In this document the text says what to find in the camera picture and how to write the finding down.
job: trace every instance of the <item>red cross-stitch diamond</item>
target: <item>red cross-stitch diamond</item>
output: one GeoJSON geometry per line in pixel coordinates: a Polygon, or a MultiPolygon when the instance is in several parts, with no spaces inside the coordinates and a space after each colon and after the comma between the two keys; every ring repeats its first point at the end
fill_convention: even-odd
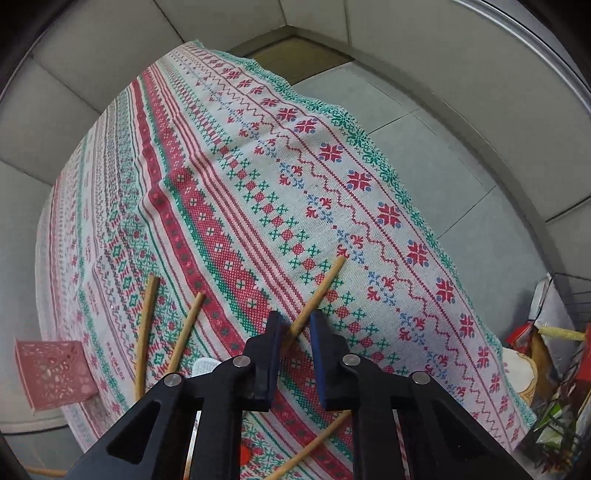
{"type": "Polygon", "coordinates": [[[349,311],[347,310],[347,307],[342,306],[337,308],[335,313],[338,318],[344,319],[349,314],[349,311]]]}
{"type": "Polygon", "coordinates": [[[283,238],[283,240],[285,240],[286,242],[290,239],[292,239],[294,236],[293,232],[289,229],[287,230],[283,230],[281,237],[283,238]]]}

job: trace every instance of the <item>table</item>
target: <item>table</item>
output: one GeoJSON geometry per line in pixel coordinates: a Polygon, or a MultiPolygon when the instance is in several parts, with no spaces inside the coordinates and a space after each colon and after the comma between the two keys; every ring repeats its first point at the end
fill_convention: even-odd
{"type": "MultiPolygon", "coordinates": [[[[534,416],[509,386],[501,344],[397,174],[353,117],[296,94],[254,60],[187,43],[107,108],[65,166],[37,239],[44,339],[80,339],[99,395],[64,413],[88,449],[133,403],[147,275],[161,277],[147,383],[164,374],[194,295],[207,295],[181,371],[226,360],[293,320],[336,255],[321,307],[352,350],[387,372],[425,370],[512,449],[534,416]]],[[[320,407],[308,333],[281,366],[268,414],[247,414],[262,478],[335,415],[320,407]]],[[[350,478],[343,429],[291,475],[350,478]]]]}

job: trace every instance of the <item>red stripe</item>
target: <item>red stripe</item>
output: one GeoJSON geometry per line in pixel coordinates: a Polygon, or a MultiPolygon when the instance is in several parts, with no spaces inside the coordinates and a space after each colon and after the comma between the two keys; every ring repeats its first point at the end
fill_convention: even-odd
{"type": "MultiPolygon", "coordinates": [[[[160,72],[157,69],[154,70],[155,74],[160,76],[160,72]]],[[[225,182],[218,177],[217,173],[213,169],[213,166],[209,164],[208,156],[202,151],[201,145],[187,125],[184,115],[181,114],[178,104],[176,104],[172,99],[171,92],[166,86],[164,79],[162,79],[161,76],[160,78],[161,84],[164,83],[164,86],[161,86],[161,90],[163,91],[165,98],[169,98],[170,100],[167,101],[167,104],[169,105],[169,110],[173,113],[172,117],[174,118],[174,123],[177,125],[179,133],[181,134],[181,137],[183,138],[183,141],[190,154],[193,154],[190,155],[190,161],[193,163],[193,165],[195,165],[195,162],[193,161],[193,157],[195,157],[200,166],[199,168],[195,165],[198,173],[201,173],[208,179],[208,182],[205,182],[205,187],[207,188],[208,193],[213,199],[215,199],[216,204],[223,210],[223,217],[226,219],[226,221],[228,221],[229,224],[231,224],[233,231],[236,233],[245,251],[249,254],[249,257],[256,266],[257,271],[261,274],[261,276],[265,277],[265,281],[269,286],[269,289],[277,296],[278,299],[283,299],[281,304],[286,313],[296,317],[299,310],[304,305],[304,300],[300,292],[294,287],[293,283],[287,277],[285,271],[281,268],[272,252],[267,248],[265,242],[260,238],[258,230],[252,226],[250,220],[246,217],[243,211],[238,208],[238,205],[226,187],[225,182]],[[196,155],[195,148],[198,149],[200,157],[199,155],[196,155]],[[264,256],[261,256],[261,252],[252,247],[253,238],[256,239],[258,246],[263,249],[265,254],[264,256]],[[277,276],[272,277],[269,275],[269,273],[273,273],[273,270],[265,262],[265,258],[268,258],[272,262],[274,267],[279,272],[280,277],[282,278],[277,278],[277,276]],[[287,289],[281,288],[281,286],[285,284],[287,284],[290,289],[295,292],[297,297],[295,302],[293,297],[289,295],[289,291],[287,291],[287,289]]],[[[197,119],[200,121],[201,125],[209,125],[199,110],[195,110],[194,113],[195,115],[202,115],[201,118],[197,119]]]]}
{"type": "MultiPolygon", "coordinates": [[[[148,139],[143,138],[142,139],[143,143],[144,143],[144,150],[145,150],[145,143],[146,141],[149,141],[148,139]]],[[[152,192],[149,195],[150,201],[151,203],[154,205],[154,207],[159,211],[159,214],[161,216],[161,218],[164,218],[165,212],[170,212],[171,208],[170,205],[167,204],[167,199],[164,195],[164,193],[161,191],[161,189],[158,186],[154,186],[152,187],[152,192]]],[[[175,228],[178,228],[177,233],[177,237],[179,239],[181,239],[182,237],[182,232],[180,230],[180,225],[177,222],[177,219],[174,217],[174,215],[171,215],[170,217],[167,218],[167,220],[170,222],[170,224],[167,224],[168,222],[163,222],[165,229],[168,232],[169,238],[171,237],[172,232],[174,231],[175,228]]],[[[173,249],[177,249],[178,247],[180,248],[186,248],[186,242],[182,242],[181,245],[176,244],[174,242],[171,242],[173,244],[173,249]]],[[[186,248],[186,252],[188,254],[190,254],[190,258],[192,258],[192,254],[190,252],[190,250],[188,248],[186,248]]],[[[215,301],[215,303],[217,305],[219,305],[219,303],[217,302],[217,300],[215,299],[215,297],[213,296],[213,293],[211,292],[211,289],[209,288],[209,286],[207,286],[207,290],[208,290],[208,298],[211,298],[212,300],[215,301]]],[[[235,350],[233,352],[233,354],[237,354],[240,351],[242,351],[242,339],[236,334],[235,329],[233,328],[232,324],[227,322],[226,324],[226,328],[228,329],[228,333],[233,333],[234,335],[236,335],[236,337],[240,340],[240,348],[235,350]]],[[[223,336],[219,335],[219,328],[217,329],[216,333],[218,333],[218,337],[220,337],[220,341],[222,342],[222,344],[224,344],[226,346],[226,348],[230,347],[230,349],[232,349],[232,346],[229,345],[229,341],[227,339],[225,339],[223,336]]],[[[287,404],[286,399],[282,396],[282,395],[278,395],[278,399],[280,401],[280,405],[284,405],[285,406],[285,411],[289,412],[291,415],[294,415],[293,409],[291,409],[291,407],[287,404]]],[[[315,438],[315,435],[308,429],[308,427],[297,417],[295,416],[295,418],[293,418],[293,421],[295,422],[291,427],[290,433],[293,435],[293,430],[296,431],[302,431],[304,432],[304,435],[302,435],[302,437],[300,439],[297,439],[297,441],[300,442],[301,445],[306,445],[307,443],[309,443],[312,439],[315,438]]],[[[324,456],[325,458],[328,458],[329,460],[325,460],[325,463],[331,463],[332,465],[338,465],[342,468],[343,472],[346,472],[347,474],[349,473],[349,469],[347,467],[345,467],[344,465],[342,465],[340,463],[340,461],[335,458],[332,453],[326,449],[326,452],[323,455],[322,450],[320,450],[319,452],[317,452],[318,456],[324,456]]]]}

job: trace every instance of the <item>white wall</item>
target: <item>white wall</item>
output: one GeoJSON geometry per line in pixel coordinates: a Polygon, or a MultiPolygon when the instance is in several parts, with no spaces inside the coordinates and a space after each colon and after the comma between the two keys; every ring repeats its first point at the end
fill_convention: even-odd
{"type": "Polygon", "coordinates": [[[51,187],[0,161],[0,430],[64,424],[61,410],[33,415],[14,359],[14,338],[41,340],[35,306],[37,222],[51,187]]]}

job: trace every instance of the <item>red snowflake motif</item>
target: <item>red snowflake motif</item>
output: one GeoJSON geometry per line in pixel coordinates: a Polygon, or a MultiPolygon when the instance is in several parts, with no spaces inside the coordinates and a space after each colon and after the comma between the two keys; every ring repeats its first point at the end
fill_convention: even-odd
{"type": "Polygon", "coordinates": [[[308,218],[318,218],[318,213],[316,213],[316,210],[314,210],[312,207],[308,207],[306,209],[306,216],[308,218]]]}
{"type": "Polygon", "coordinates": [[[501,389],[501,376],[499,374],[492,374],[491,386],[488,388],[490,393],[498,392],[501,389]]]}
{"type": "Polygon", "coordinates": [[[503,395],[501,397],[501,406],[499,408],[499,413],[503,413],[509,408],[509,397],[508,395],[503,395]]]}
{"type": "Polygon", "coordinates": [[[405,330],[403,327],[400,327],[400,330],[398,331],[398,338],[407,342],[412,339],[410,332],[405,330]]]}
{"type": "Polygon", "coordinates": [[[460,327],[460,336],[474,338],[474,328],[472,328],[474,321],[472,320],[472,315],[462,313],[460,315],[460,323],[462,324],[460,327]]]}
{"type": "Polygon", "coordinates": [[[400,209],[394,205],[390,206],[384,202],[378,202],[378,223],[380,225],[392,225],[396,228],[402,227],[398,216],[400,215],[400,209]]]}
{"type": "Polygon", "coordinates": [[[373,287],[368,287],[368,300],[373,301],[380,301],[381,297],[378,295],[378,292],[374,290],[373,287]]]}
{"type": "Polygon", "coordinates": [[[505,428],[510,429],[514,423],[515,423],[515,412],[512,412],[511,415],[509,415],[509,421],[507,422],[507,425],[505,428]]]}
{"type": "Polygon", "coordinates": [[[261,105],[267,106],[276,106],[279,103],[279,100],[275,100],[274,98],[263,98],[261,101],[261,105]]]}
{"type": "Polygon", "coordinates": [[[489,364],[488,354],[490,350],[487,346],[480,346],[478,347],[478,361],[476,362],[476,366],[478,368],[486,368],[489,364]]]}
{"type": "Polygon", "coordinates": [[[349,190],[364,190],[371,192],[369,182],[371,178],[365,173],[359,173],[355,170],[349,170],[349,180],[347,181],[347,188],[349,190]]]}
{"type": "Polygon", "coordinates": [[[324,161],[332,161],[332,162],[341,162],[341,152],[343,151],[343,146],[341,144],[337,145],[330,145],[328,143],[322,142],[320,144],[320,154],[318,155],[319,159],[324,161]]]}
{"type": "Polygon", "coordinates": [[[407,262],[410,265],[416,265],[418,263],[422,267],[429,266],[425,245],[418,244],[414,240],[409,240],[408,249],[410,250],[410,253],[407,255],[407,262]]]}
{"type": "Polygon", "coordinates": [[[297,110],[295,108],[282,108],[279,110],[277,116],[279,120],[287,120],[288,122],[293,122],[296,120],[297,110]]]}
{"type": "Polygon", "coordinates": [[[413,318],[414,327],[422,332],[425,329],[425,319],[421,319],[419,317],[413,318]]]}
{"type": "Polygon", "coordinates": [[[437,301],[446,301],[448,303],[455,303],[456,299],[453,295],[453,286],[449,280],[443,280],[440,277],[436,278],[436,286],[438,288],[437,293],[435,294],[435,299],[437,301]]]}
{"type": "Polygon", "coordinates": [[[314,125],[316,124],[316,120],[302,120],[301,122],[297,122],[294,130],[296,132],[302,133],[305,132],[307,134],[313,134],[316,132],[314,125]]]}
{"type": "Polygon", "coordinates": [[[357,248],[363,248],[363,237],[361,235],[351,235],[349,239],[357,248]]]}

